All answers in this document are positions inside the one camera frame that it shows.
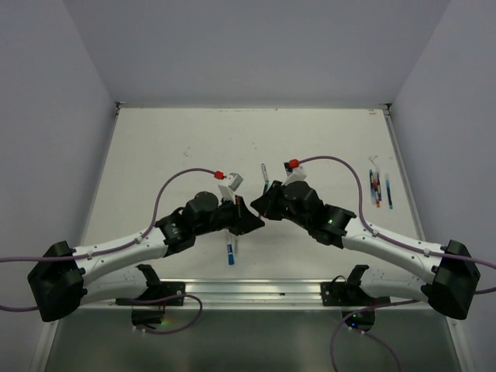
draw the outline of marker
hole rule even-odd
[[[389,185],[389,174],[385,175],[386,178],[386,191],[387,193],[387,202],[389,203],[389,209],[393,209],[393,200],[391,199],[391,186]]]
[[[379,187],[377,186],[377,173],[374,172],[374,195],[375,195],[375,206],[380,208],[381,203],[379,201]]]
[[[226,230],[227,235],[227,263],[234,264],[233,242],[231,241],[231,233]]]
[[[377,174],[377,193],[379,195],[379,202],[382,202],[381,178],[379,177],[379,167],[377,167],[375,171]]]
[[[373,205],[376,205],[375,201],[375,187],[374,187],[374,171],[369,170],[369,179],[370,179],[370,201]]]

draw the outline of purple cable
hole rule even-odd
[[[336,337],[338,335],[339,328],[341,328],[341,326],[346,323],[346,320],[348,320],[349,318],[351,318],[355,314],[360,314],[361,312],[370,312],[370,311],[376,310],[378,308],[389,308],[391,306],[410,305],[410,304],[415,304],[416,302],[418,302],[418,301],[407,300],[407,301],[392,302],[390,304],[369,306],[367,308],[361,308],[360,310],[356,310],[355,312],[351,312],[350,314],[345,316],[343,319],[341,319],[341,321],[338,323],[338,325],[334,328],[334,332],[332,332],[331,344],[329,346],[329,354],[331,356],[331,363],[332,363],[332,367],[334,368],[334,371],[339,372],[338,366],[336,364],[336,358],[334,356],[334,346],[336,345]],[[378,341],[379,343],[384,345],[390,351],[390,353],[394,357],[394,360],[396,361],[396,365],[398,366],[398,370],[401,372],[402,368],[401,368],[399,357],[396,354],[396,352],[388,344],[386,344],[385,341],[383,341],[379,337],[377,337],[373,334],[369,334],[369,333],[365,333],[365,335],[369,336],[371,339],[375,339],[376,341]]]
[[[179,176],[182,176],[183,174],[190,173],[190,172],[205,172],[209,174],[215,175],[215,172],[213,170],[205,169],[205,168],[189,168],[182,170],[181,172],[177,172],[174,176],[169,178],[165,183],[162,185],[160,190],[158,191],[157,199],[155,200],[155,206],[153,207],[153,216],[150,224],[146,228],[146,230],[143,232],[142,237],[146,237],[148,234],[150,234],[150,231],[153,229],[153,225],[155,225],[155,222],[157,220],[157,213],[158,213],[158,206],[160,204],[160,199],[162,197],[162,194],[164,193],[165,188],[176,178]],[[120,246],[117,246],[115,248],[111,248],[108,250],[102,250],[100,252],[94,252],[93,256],[101,256],[103,254],[107,253],[113,253],[117,252],[120,250],[124,250],[125,248],[129,248],[131,246],[134,246],[136,244],[135,240],[132,240],[126,244],[122,244]],[[82,258],[88,258],[89,255],[87,254],[80,254],[78,256],[67,256],[67,257],[0,257],[0,264],[3,264],[5,262],[58,262],[58,261],[72,261],[72,260],[80,260]],[[32,312],[37,310],[38,308],[36,306],[28,307],[28,308],[11,308],[9,306],[4,306],[0,305],[0,310],[4,312]]]
[[[159,298],[157,300],[148,300],[148,301],[131,300],[131,301],[129,301],[129,303],[134,304],[134,305],[153,305],[153,304],[161,304],[163,302],[170,301],[170,300],[175,300],[176,298],[185,298],[185,297],[193,298],[200,305],[200,308],[198,309],[198,312],[196,313],[195,317],[188,324],[185,324],[182,327],[179,327],[176,329],[171,329],[170,331],[157,331],[155,329],[143,328],[146,333],[151,333],[153,335],[170,335],[172,333],[184,331],[186,328],[189,328],[196,323],[198,318],[200,318],[200,315],[202,315],[202,311],[203,311],[203,304],[202,304],[202,300],[200,300],[200,298],[198,298],[192,294],[180,294],[180,295],[176,294],[174,296]]]
[[[374,229],[372,229],[369,226],[369,224],[367,223],[367,220],[365,219],[365,216],[363,215],[362,183],[360,182],[360,178],[358,177],[358,173],[353,169],[353,167],[351,165],[349,165],[346,161],[339,159],[338,157],[331,157],[331,156],[327,156],[327,155],[321,155],[318,157],[308,157],[306,159],[300,160],[300,164],[308,163],[309,161],[313,161],[313,160],[334,160],[334,161],[337,161],[338,163],[341,163],[342,165],[344,165],[346,168],[348,168],[350,170],[350,172],[355,177],[356,185],[358,186],[358,216],[359,216],[360,221],[362,222],[362,225],[365,229],[367,229],[369,232],[375,234],[376,236],[380,237],[382,240],[385,240],[391,244],[394,244],[396,246],[400,246],[401,248],[405,248],[406,250],[410,250],[412,252],[424,254],[424,250],[421,250],[420,248],[417,248],[415,246],[410,246],[408,244],[404,244],[404,243],[402,243],[396,239],[392,239],[389,236],[386,236],[380,232],[375,233]],[[451,260],[461,260],[461,261],[473,262],[475,264],[480,264],[480,265],[490,267],[491,269],[496,269],[495,263],[491,263],[491,262],[485,261],[485,260],[479,260],[479,259],[473,258],[473,257],[457,256],[455,254],[438,253],[438,252],[431,252],[430,255],[434,256],[434,257],[446,257],[446,258],[449,258]],[[483,295],[483,294],[487,294],[487,293],[491,293],[491,292],[496,292],[496,287],[476,291],[475,294],[476,295]]]

